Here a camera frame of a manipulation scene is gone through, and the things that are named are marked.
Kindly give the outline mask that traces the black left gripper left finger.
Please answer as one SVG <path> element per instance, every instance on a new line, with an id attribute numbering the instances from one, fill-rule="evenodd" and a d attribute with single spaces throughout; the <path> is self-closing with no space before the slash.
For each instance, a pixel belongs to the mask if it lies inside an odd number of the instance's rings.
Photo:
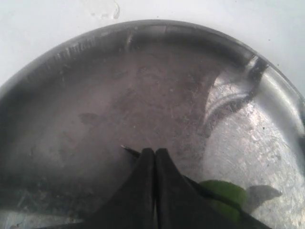
<path id="1" fill-rule="evenodd" d="M 109 201 L 84 222 L 50 226 L 51 229 L 153 229 L 154 151 L 127 152 L 137 158 L 125 183 Z"/>

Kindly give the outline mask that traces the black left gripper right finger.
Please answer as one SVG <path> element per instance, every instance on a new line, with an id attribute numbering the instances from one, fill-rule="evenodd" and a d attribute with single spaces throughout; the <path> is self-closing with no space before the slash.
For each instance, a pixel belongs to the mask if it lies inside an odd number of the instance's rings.
<path id="1" fill-rule="evenodd" d="M 183 176 L 166 148 L 155 152 L 156 207 L 160 229 L 266 229 L 268 226 L 244 212 L 230 199 L 205 189 Z M 234 221 L 212 205 L 229 206 L 239 214 Z"/>

